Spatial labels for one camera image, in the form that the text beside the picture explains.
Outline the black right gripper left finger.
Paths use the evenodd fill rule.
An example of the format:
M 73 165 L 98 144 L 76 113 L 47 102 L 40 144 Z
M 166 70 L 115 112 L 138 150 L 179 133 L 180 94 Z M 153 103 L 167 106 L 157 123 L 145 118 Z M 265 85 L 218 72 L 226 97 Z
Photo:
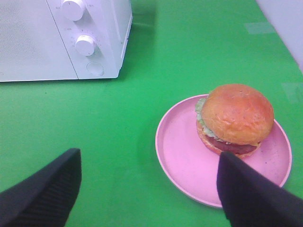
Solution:
M 0 194 L 2 227 L 63 227 L 81 185 L 81 152 L 71 148 Z

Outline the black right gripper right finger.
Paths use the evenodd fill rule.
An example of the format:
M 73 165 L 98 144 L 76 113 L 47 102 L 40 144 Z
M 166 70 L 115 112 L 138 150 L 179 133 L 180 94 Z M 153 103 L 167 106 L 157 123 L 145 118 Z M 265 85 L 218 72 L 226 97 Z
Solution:
M 303 200 L 230 152 L 219 157 L 217 190 L 232 227 L 301 227 Z

